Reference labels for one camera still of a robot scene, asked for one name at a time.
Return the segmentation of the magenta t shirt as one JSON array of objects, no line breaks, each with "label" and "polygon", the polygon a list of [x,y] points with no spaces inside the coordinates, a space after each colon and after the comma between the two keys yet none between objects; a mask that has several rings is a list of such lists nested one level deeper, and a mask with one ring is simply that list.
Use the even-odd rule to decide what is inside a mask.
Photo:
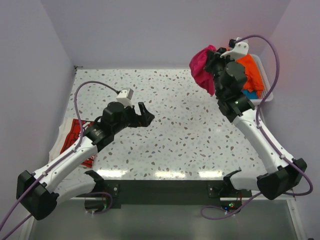
[{"label": "magenta t shirt", "polygon": [[205,71],[205,65],[208,59],[207,53],[209,51],[215,52],[216,50],[213,45],[208,45],[193,56],[189,63],[190,74],[195,83],[211,96],[215,94],[214,80],[213,76]]}]

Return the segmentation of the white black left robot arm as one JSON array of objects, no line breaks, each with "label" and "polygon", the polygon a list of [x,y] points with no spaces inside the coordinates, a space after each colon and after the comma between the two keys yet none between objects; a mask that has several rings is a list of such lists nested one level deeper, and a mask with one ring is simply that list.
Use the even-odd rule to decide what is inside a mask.
[{"label": "white black left robot arm", "polygon": [[17,178],[16,199],[36,219],[50,215],[59,202],[77,195],[90,193],[99,196],[104,190],[102,177],[94,171],[84,174],[83,190],[59,190],[59,184],[82,162],[99,153],[114,141],[115,135],[125,128],[148,127],[155,116],[143,102],[138,103],[140,114],[133,106],[110,102],[102,115],[84,131],[83,136],[46,166],[34,171],[23,171]]}]

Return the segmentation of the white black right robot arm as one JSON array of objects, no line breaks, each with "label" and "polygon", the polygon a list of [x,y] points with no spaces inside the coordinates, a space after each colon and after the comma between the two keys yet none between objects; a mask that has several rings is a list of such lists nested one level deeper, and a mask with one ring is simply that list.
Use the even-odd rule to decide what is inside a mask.
[{"label": "white black right robot arm", "polygon": [[206,56],[204,70],[213,76],[220,112],[244,134],[266,171],[255,176],[235,170],[223,178],[223,192],[233,197],[240,190],[260,191],[269,200],[286,194],[300,182],[307,163],[286,151],[259,118],[254,104],[243,93],[247,81],[245,67],[223,48],[209,50]]}]

